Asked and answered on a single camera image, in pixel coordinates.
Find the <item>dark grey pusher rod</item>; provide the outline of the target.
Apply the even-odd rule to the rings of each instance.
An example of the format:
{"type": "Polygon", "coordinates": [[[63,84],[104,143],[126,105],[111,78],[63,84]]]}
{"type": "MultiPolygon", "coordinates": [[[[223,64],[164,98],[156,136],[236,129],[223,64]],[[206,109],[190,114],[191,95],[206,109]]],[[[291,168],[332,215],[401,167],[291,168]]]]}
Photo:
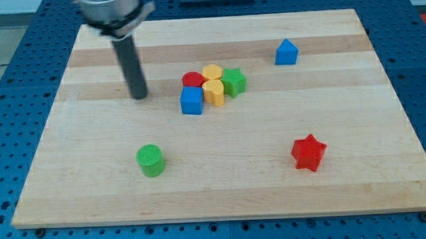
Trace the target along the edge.
{"type": "Polygon", "coordinates": [[[131,97],[134,99],[146,98],[148,90],[133,38],[129,36],[123,40],[113,40],[111,43],[131,97]]]}

